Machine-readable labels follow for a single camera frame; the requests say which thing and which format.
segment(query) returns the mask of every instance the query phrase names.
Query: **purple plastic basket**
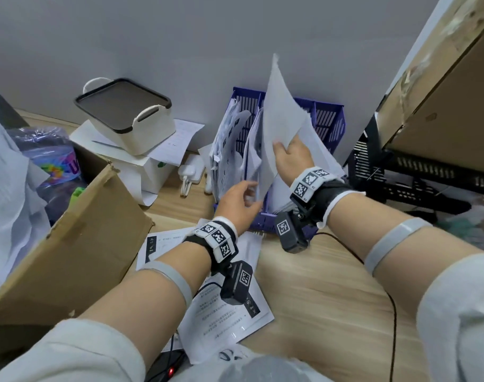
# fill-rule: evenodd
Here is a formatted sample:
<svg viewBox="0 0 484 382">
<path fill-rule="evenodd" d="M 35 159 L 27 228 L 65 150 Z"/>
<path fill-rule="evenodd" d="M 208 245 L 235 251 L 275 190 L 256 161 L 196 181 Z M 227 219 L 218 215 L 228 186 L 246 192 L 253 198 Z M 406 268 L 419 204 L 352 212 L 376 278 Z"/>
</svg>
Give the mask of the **purple plastic basket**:
<svg viewBox="0 0 484 382">
<path fill-rule="evenodd" d="M 251 116 L 245 122 L 240 135 L 236 141 L 236 151 L 243 154 L 245 140 L 249 134 L 249 129 L 256 116 L 256 112 L 263 106 L 265 93 L 262 91 L 255 91 L 253 89 L 242 89 L 233 87 L 233 94 L 231 99 L 241 101 L 241 109 L 251 112 Z M 334 153 L 335 148 L 344 135 L 346 129 L 346 122 L 344 120 L 343 105 L 333 103 L 315 102 L 314 100 L 295 98 L 295 101 L 300 107 L 306 110 L 311 115 L 311 122 L 315 128 L 316 134 L 323 141 L 330 153 Z M 263 212 L 259 213 L 251 224 L 251 230 L 261 231 L 265 233 L 275 233 L 276 226 L 274 220 L 276 215 L 267 213 L 267 197 L 263 203 Z M 305 227 L 304 233 L 307 238 L 312 238 L 318 229 L 312 227 Z"/>
</svg>

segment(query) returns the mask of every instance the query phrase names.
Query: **sleeve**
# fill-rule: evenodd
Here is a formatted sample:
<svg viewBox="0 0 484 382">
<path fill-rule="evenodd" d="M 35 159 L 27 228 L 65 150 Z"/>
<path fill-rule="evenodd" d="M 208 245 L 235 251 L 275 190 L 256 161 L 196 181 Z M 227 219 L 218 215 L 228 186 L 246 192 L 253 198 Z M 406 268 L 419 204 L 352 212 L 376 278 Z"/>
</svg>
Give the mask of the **sleeve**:
<svg viewBox="0 0 484 382">
<path fill-rule="evenodd" d="M 105 324 L 60 322 L 27 353 L 0 371 L 0 382 L 142 382 L 143 358 L 132 342 Z"/>
<path fill-rule="evenodd" d="M 484 382 L 484 253 L 454 263 L 417 312 L 432 381 Z"/>
</svg>

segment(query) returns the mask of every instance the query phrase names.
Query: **person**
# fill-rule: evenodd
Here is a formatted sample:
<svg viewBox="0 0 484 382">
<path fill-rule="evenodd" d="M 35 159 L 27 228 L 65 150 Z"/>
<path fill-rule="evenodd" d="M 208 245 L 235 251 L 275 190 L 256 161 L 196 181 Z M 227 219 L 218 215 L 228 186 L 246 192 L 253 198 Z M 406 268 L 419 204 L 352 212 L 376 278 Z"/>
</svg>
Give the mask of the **person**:
<svg viewBox="0 0 484 382">
<path fill-rule="evenodd" d="M 277 171 L 291 186 L 314 166 L 295 137 L 285 149 L 274 145 Z M 215 213 L 242 234 L 260 211 L 247 204 L 255 182 L 233 186 Z M 366 261 L 375 244 L 411 217 L 350 192 L 328 213 L 334 234 Z M 173 267 L 192 294 L 209 275 L 207 249 L 186 241 L 158 261 Z M 418 229 L 383 257 L 373 275 L 411 316 L 424 344 L 434 381 L 484 382 L 484 252 L 438 228 Z M 140 270 L 76 319 L 58 323 L 27 353 L 0 371 L 0 382 L 141 382 L 146 370 L 182 320 L 186 303 L 179 286 L 152 270 Z M 297 360 L 253 353 L 235 345 L 226 357 L 192 366 L 180 381 L 328 381 Z"/>
</svg>

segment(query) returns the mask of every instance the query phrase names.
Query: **hand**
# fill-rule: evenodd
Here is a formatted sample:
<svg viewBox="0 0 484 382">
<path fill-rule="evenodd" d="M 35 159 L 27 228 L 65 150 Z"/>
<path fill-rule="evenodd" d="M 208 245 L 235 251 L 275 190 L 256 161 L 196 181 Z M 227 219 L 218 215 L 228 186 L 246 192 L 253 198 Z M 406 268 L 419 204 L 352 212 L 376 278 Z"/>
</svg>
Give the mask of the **hand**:
<svg viewBox="0 0 484 382">
<path fill-rule="evenodd" d="M 298 135 L 293 137 L 288 150 L 284 148 L 281 142 L 275 142 L 273 149 L 276 155 L 277 172 L 288 186 L 291 186 L 295 178 L 302 174 L 305 169 L 314 167 L 311 152 L 302 143 Z"/>
<path fill-rule="evenodd" d="M 220 199 L 215 216 L 226 217 L 233 223 L 240 236 L 250 226 L 258 212 L 261 211 L 263 201 L 250 203 L 245 196 L 254 197 L 254 190 L 250 189 L 258 185 L 258 182 L 242 181 L 232 186 Z"/>
</svg>

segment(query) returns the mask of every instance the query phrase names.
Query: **person's left hand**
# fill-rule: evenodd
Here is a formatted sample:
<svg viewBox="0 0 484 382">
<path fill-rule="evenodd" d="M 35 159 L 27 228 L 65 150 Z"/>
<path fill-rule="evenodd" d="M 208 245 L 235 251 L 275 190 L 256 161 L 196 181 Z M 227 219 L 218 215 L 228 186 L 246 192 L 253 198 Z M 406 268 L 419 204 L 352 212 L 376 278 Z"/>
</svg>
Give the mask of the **person's left hand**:
<svg viewBox="0 0 484 382">
<path fill-rule="evenodd" d="M 240 236 L 250 226 L 258 212 L 261 211 L 263 201 L 249 203 L 245 201 L 245 196 L 254 197 L 252 187 L 258 185 L 254 181 L 242 181 L 232 186 L 220 199 L 215 216 L 226 217 L 233 223 Z"/>
</svg>

